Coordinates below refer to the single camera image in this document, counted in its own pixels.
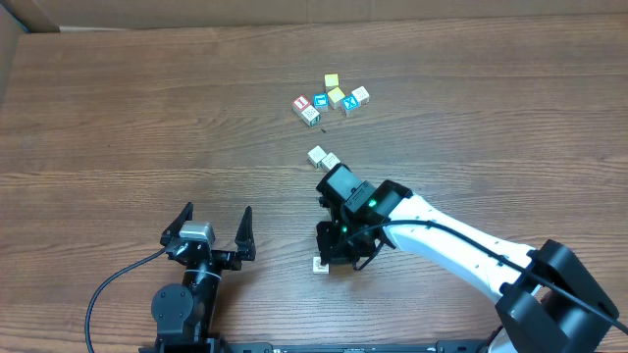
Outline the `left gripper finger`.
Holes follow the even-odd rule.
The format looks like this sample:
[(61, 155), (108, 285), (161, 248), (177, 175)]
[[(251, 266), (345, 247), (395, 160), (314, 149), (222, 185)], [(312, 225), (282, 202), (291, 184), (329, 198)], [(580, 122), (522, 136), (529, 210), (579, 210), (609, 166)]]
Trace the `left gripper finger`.
[(160, 244), (167, 246), (173, 238), (179, 236), (179, 232), (187, 221), (191, 221), (193, 216), (193, 204), (187, 202), (179, 215), (164, 229), (160, 237)]
[(241, 218), (235, 244), (237, 254), (242, 261), (254, 261), (256, 258), (256, 246), (252, 228), (252, 207), (247, 206)]

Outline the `white block blue side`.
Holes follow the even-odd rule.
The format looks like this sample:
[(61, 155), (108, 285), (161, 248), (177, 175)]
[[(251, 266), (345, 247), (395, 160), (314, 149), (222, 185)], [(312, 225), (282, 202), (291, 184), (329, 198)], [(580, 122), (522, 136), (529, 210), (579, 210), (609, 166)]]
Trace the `white block blue side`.
[(320, 257), (314, 257), (312, 261), (312, 271), (314, 274), (325, 274), (330, 272), (330, 265), (324, 265)]

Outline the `white block green edge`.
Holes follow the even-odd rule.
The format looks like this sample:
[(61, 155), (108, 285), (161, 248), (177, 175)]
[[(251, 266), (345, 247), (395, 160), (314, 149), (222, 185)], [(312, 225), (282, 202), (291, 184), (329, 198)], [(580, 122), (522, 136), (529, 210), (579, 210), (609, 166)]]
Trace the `white block green edge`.
[(322, 159), (321, 167), (326, 172), (329, 172), (331, 169), (333, 169), (339, 163), (340, 163), (340, 159), (334, 153), (329, 153)]

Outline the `white block frog picture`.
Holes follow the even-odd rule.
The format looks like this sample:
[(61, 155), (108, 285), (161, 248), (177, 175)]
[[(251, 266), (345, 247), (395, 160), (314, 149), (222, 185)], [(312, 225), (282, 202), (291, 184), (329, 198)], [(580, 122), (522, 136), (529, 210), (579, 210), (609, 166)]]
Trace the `white block frog picture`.
[(322, 162), (326, 157), (327, 153), (320, 145), (315, 146), (308, 152), (308, 160), (316, 169), (322, 165)]

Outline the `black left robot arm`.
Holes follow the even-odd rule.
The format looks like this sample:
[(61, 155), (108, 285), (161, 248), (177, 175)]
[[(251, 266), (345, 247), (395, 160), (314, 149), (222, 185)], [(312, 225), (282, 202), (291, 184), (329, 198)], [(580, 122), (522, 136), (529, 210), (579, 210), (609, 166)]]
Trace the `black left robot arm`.
[(243, 213), (235, 251), (217, 249), (212, 225), (195, 221), (192, 214), (193, 204), (187, 203), (160, 238), (164, 253), (185, 270), (180, 283), (165, 285), (153, 296), (151, 314), (157, 325), (153, 350), (230, 352), (226, 339), (210, 327), (222, 273), (239, 271), (244, 262), (255, 260), (252, 208), (246, 207)]

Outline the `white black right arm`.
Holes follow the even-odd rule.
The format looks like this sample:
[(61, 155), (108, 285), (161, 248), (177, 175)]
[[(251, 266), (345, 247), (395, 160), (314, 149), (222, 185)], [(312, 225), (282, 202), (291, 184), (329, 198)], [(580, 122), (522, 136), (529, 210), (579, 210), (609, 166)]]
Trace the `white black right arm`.
[(500, 320), (486, 352), (593, 352), (611, 328), (627, 329), (577, 256), (491, 236), (436, 210), (392, 181), (321, 181), (317, 242), (323, 264), (362, 270), (389, 246), (427, 258), (486, 295)]

